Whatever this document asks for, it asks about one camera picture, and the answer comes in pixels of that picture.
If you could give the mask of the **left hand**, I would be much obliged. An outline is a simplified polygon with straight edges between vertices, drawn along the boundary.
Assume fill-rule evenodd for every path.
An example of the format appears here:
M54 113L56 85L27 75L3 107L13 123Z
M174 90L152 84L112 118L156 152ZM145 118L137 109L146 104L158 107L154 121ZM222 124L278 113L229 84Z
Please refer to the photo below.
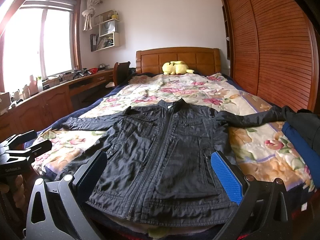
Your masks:
M13 200L18 209L25 208L26 200L24 194L24 180L22 175L18 175L14 182L15 188L13 189Z

